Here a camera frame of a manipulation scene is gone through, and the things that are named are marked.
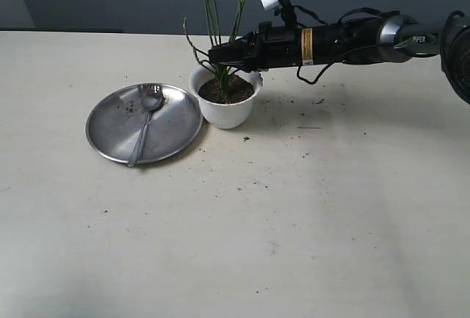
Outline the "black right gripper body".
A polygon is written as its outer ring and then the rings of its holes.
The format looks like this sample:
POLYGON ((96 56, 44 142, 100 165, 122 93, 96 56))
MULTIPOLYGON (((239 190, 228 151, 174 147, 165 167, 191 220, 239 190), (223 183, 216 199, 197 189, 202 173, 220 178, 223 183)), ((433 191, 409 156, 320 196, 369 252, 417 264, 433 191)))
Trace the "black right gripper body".
POLYGON ((253 44, 256 70, 324 65, 330 61, 330 27, 289 29, 264 22, 253 44))

